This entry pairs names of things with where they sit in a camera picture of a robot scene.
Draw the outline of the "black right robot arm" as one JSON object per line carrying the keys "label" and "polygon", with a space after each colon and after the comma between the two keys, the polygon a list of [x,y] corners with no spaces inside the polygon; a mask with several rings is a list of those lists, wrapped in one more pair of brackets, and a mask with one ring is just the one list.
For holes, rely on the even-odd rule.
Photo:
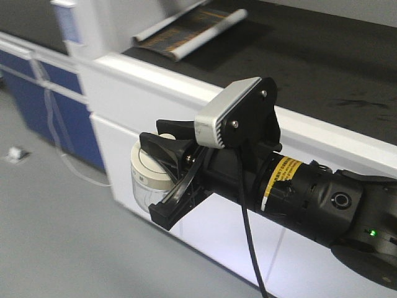
{"label": "black right robot arm", "polygon": [[396,180],[332,171],[281,154],[280,129],[222,122],[220,148],[204,142],[192,121],[157,121],[140,145],[174,183],[149,206],[154,223],[170,230],[211,194],[219,194],[326,248],[349,269],[396,289]]}

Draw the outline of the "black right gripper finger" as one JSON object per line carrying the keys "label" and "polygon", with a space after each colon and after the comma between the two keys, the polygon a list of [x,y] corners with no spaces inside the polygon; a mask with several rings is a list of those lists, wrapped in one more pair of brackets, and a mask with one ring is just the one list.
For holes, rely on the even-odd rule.
{"label": "black right gripper finger", "polygon": [[199,178],[205,149],[193,140],[172,140],[146,132],[140,134],[140,145],[174,183],[164,199],[149,206],[151,220],[170,230],[205,198]]}
{"label": "black right gripper finger", "polygon": [[158,133],[168,133],[176,137],[177,140],[193,140],[196,142],[194,122],[158,119],[156,121]]}

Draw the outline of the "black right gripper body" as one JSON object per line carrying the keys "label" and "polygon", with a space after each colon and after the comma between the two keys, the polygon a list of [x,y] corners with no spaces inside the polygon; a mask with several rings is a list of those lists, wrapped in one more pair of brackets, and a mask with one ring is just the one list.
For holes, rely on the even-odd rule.
{"label": "black right gripper body", "polygon": [[265,183],[273,170],[273,151],[263,143],[235,149],[212,149],[192,139],[176,140],[178,185],[174,217],[184,217],[211,194],[219,194],[261,216]]}

